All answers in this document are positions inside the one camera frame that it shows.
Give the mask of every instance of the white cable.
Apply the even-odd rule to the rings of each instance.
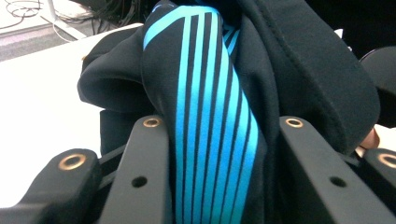
[[[52,29],[53,29],[53,31],[55,31],[55,34],[56,34],[57,36],[59,36],[62,40],[66,41],[67,43],[73,42],[73,41],[68,40],[68,39],[65,39],[65,38],[63,38],[61,35],[59,35],[59,33],[58,33],[58,32],[56,31],[56,29],[55,29],[55,22],[56,22],[56,21],[54,21],[54,22],[52,23]]]

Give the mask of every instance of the black garment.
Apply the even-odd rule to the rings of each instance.
[[[259,127],[257,147],[255,147],[256,154],[252,163],[251,178],[248,181],[242,222],[274,221],[276,139],[279,115],[307,119],[335,150],[345,154],[352,152],[375,124],[378,116],[378,99],[371,79],[363,71],[347,46],[304,1],[267,0],[256,2],[241,0],[239,1],[240,8],[235,8],[241,15],[241,20],[237,23],[230,22],[233,25],[232,28],[227,25],[223,26],[225,29],[222,40],[219,37],[221,26],[211,23],[214,17],[210,13],[210,15],[204,15],[205,25],[202,28],[204,34],[200,32],[199,27],[201,26],[199,26],[200,19],[198,17],[191,16],[186,19],[188,17],[184,16],[167,23],[166,27],[158,26],[158,29],[163,29],[158,34],[148,35],[152,26],[158,24],[158,21],[169,21],[169,18],[164,18],[177,10],[177,6],[171,2],[161,1],[159,5],[161,6],[154,8],[143,27],[134,29],[129,37],[116,46],[112,43],[107,48],[109,49],[108,53],[93,60],[89,55],[87,60],[90,60],[90,63],[84,63],[78,85],[81,99],[88,103],[121,113],[151,113],[152,107],[154,107],[164,117],[173,150],[171,153],[171,185],[173,186],[176,220],[186,218],[186,222],[189,222],[189,220],[194,220],[195,214],[194,211],[187,215],[184,212],[180,217],[177,214],[177,208],[175,208],[179,203],[179,200],[175,202],[177,199],[175,194],[180,192],[177,191],[179,183],[176,184],[177,156],[179,154],[175,152],[178,137],[176,134],[178,119],[175,114],[180,111],[177,110],[179,108],[177,106],[178,90],[183,90],[177,84],[181,79],[179,74],[181,59],[187,60],[188,71],[193,70],[197,64],[194,61],[197,57],[193,53],[197,50],[193,49],[196,49],[198,44],[203,44],[204,51],[200,55],[202,60],[199,63],[204,68],[212,62],[206,60],[211,52],[211,50],[209,51],[210,44],[207,43],[213,39],[210,37],[211,31],[209,33],[208,29],[212,27],[218,31],[215,38],[216,46],[221,46],[221,41],[224,41],[228,48],[234,43],[233,50],[229,52],[231,60],[229,70],[227,70],[227,80],[233,77],[231,74],[235,74],[237,78],[233,77],[232,80],[238,80],[238,92],[243,92],[238,93],[237,98],[233,98],[230,81],[219,79],[220,75],[214,77],[213,83],[216,85],[222,82],[227,84],[226,92],[228,93],[225,94],[224,115],[227,115],[229,104],[237,101],[238,116],[236,116],[235,123],[241,118],[247,118],[248,129],[251,130],[250,128],[255,126],[252,120],[255,119]],[[217,6],[220,12],[224,11],[224,5]],[[190,38],[183,37],[186,24],[191,25],[191,31],[188,32]],[[202,41],[196,41],[198,36],[202,37]],[[234,36],[237,37],[235,42],[230,41]],[[181,57],[183,43],[187,43],[189,52],[191,52],[186,57]],[[219,61],[217,57],[221,54],[216,51],[215,55],[217,55],[214,61],[215,71],[220,71],[222,60]],[[207,77],[206,70],[198,71],[202,72],[201,76],[198,76],[202,80]],[[186,114],[191,113],[193,104],[196,104],[201,110],[204,108],[204,100],[201,99],[205,99],[205,84],[203,81],[194,81],[193,78],[194,76],[191,75],[186,79],[186,83],[190,83],[190,85],[186,85],[186,101],[182,101],[189,105],[186,107]],[[216,85],[214,85],[212,91],[214,96],[212,97],[217,97],[219,87]],[[193,92],[194,94],[198,92],[197,101],[189,100],[193,96]],[[244,102],[243,95],[246,97],[246,104],[240,103]],[[244,117],[239,113],[242,113],[242,108],[246,105],[251,113]],[[212,100],[210,108],[208,110],[209,120],[214,121],[213,118],[218,118],[215,116],[216,113],[212,112],[212,108],[217,108],[216,101]],[[198,113],[194,116],[201,119],[202,114]],[[226,129],[224,122],[219,127],[214,126],[213,123],[209,122],[209,131],[220,129],[223,132]],[[189,124],[191,125],[190,122],[184,122],[182,126],[188,130]],[[197,125],[197,130],[202,129],[203,123],[193,124]],[[236,136],[222,140],[237,139]],[[215,155],[212,151],[207,151],[207,153]],[[192,157],[195,160],[199,159],[197,154]],[[207,177],[209,166],[204,167],[204,174]],[[230,167],[228,174],[234,175],[233,166],[230,165]],[[185,199],[186,195],[188,193],[182,195],[182,198]],[[217,214],[222,216],[224,213],[220,211]]]

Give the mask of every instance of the striped fabric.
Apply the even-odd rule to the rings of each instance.
[[[166,4],[154,11],[162,7],[169,12],[147,29],[143,48],[159,41],[167,29],[181,35],[174,68],[177,96],[166,105],[174,105],[167,111],[175,114],[164,113],[166,121],[173,122],[176,222],[240,223],[259,128],[230,61],[239,31],[223,27],[212,7]]]

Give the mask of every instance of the white table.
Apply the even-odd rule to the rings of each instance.
[[[17,203],[59,153],[99,156],[102,108],[82,103],[77,83],[82,58],[108,33],[0,63],[0,207]]]

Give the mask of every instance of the gray carpet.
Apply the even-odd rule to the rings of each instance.
[[[76,28],[86,36],[93,35],[91,21],[84,21],[82,24],[69,25]],[[96,21],[94,23],[95,30],[97,27],[98,22]],[[75,40],[72,36],[66,34],[60,29],[57,29],[57,31],[63,38],[72,41]],[[0,34],[0,62],[66,43],[66,41],[56,35],[51,24],[33,27],[22,31]]]

